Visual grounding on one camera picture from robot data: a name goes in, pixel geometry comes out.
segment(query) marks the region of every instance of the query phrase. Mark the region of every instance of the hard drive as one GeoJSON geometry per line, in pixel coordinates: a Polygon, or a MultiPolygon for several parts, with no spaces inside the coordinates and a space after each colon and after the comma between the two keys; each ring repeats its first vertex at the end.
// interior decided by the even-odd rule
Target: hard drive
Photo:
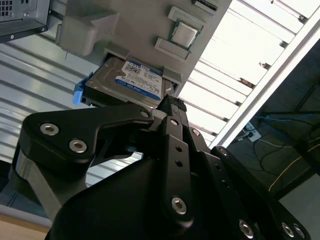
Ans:
{"type": "Polygon", "coordinates": [[[82,102],[97,106],[132,102],[155,109],[173,83],[162,72],[133,58],[111,56],[85,83],[82,102]]]}

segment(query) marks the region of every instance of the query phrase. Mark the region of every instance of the blue plastic tab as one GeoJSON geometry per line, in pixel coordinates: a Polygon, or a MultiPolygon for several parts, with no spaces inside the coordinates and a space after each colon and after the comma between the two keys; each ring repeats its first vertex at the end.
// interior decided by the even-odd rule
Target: blue plastic tab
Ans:
{"type": "Polygon", "coordinates": [[[74,90],[73,90],[73,99],[72,99],[72,103],[75,105],[79,105],[81,103],[81,99],[82,99],[82,94],[84,92],[86,83],[89,81],[89,79],[93,76],[93,72],[91,72],[89,74],[88,77],[86,77],[85,79],[81,80],[79,83],[77,83],[74,86],[74,90]]]}

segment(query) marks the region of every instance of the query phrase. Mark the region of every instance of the power strip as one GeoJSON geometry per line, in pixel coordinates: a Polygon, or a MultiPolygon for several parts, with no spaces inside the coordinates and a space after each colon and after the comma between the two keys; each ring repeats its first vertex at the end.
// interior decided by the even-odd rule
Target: power strip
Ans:
{"type": "Polygon", "coordinates": [[[256,128],[250,122],[248,122],[245,125],[245,129],[248,130],[246,132],[252,133],[252,136],[248,137],[251,142],[255,142],[261,138],[261,134],[256,130],[256,128]]]}

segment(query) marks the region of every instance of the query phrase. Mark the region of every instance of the hard drive label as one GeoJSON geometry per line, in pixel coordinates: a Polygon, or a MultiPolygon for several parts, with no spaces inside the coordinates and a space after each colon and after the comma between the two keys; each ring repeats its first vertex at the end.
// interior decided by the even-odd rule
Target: hard drive label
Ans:
{"type": "Polygon", "coordinates": [[[115,82],[155,100],[161,100],[162,77],[138,62],[126,61],[122,67],[125,76],[117,76],[115,82]]]}

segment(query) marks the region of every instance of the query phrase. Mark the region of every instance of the barcode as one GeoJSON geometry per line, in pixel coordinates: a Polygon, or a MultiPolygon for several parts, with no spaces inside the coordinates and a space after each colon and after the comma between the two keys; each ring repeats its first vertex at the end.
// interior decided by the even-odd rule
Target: barcode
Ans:
{"type": "Polygon", "coordinates": [[[132,65],[127,65],[125,67],[125,70],[127,70],[129,72],[132,72],[132,73],[135,73],[135,74],[140,74],[140,72],[141,72],[140,68],[132,66],[132,65]]]}

